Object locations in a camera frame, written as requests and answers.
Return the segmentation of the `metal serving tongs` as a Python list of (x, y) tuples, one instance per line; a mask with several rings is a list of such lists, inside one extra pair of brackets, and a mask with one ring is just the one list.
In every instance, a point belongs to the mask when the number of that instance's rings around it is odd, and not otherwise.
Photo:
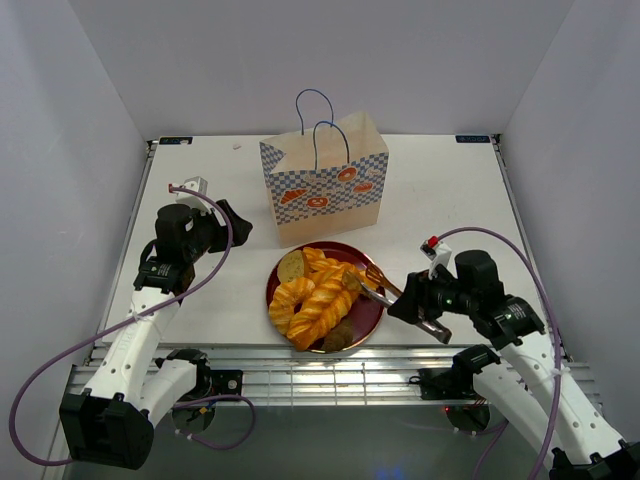
[[(394, 297), (395, 301), (399, 300), (403, 295), (403, 291), (394, 285), (383, 273), (381, 268), (375, 263), (370, 263), (366, 266), (365, 278), (369, 282), (372, 282), (389, 292)], [(363, 294), (365, 297), (373, 300), (386, 309), (393, 305), (393, 302), (389, 298), (372, 288), (360, 274), (345, 271), (342, 275), (342, 282), (349, 290)], [(408, 319), (401, 317), (401, 320), (419, 328), (442, 344), (448, 344), (451, 340), (452, 332), (436, 320), (427, 320), (424, 310), (420, 306), (417, 307), (416, 312), (409, 312)]]

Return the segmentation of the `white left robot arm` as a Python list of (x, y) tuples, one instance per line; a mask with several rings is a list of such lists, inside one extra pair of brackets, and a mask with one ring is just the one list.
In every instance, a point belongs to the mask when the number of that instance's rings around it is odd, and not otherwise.
[(154, 430), (178, 402), (199, 400), (213, 388), (206, 355), (196, 349), (154, 354), (181, 307), (205, 254), (244, 244), (252, 230), (229, 203), (199, 197), (157, 212), (155, 237), (143, 249), (129, 313), (101, 366), (79, 394), (67, 394), (60, 420), (75, 461), (139, 469)]

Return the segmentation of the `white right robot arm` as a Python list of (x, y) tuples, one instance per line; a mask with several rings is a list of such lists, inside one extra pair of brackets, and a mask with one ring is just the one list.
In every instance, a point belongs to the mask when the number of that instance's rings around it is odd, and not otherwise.
[(542, 320), (526, 300), (505, 293), (491, 256), (483, 250), (453, 256), (442, 243), (422, 249), (431, 265), (408, 275), (389, 315), (443, 343), (452, 334), (439, 317), (463, 315), (487, 341), (456, 354), (449, 370), (422, 375), (424, 389), (487, 399), (543, 450), (552, 479), (635, 478), (638, 444), (610, 426), (570, 370), (556, 365)]

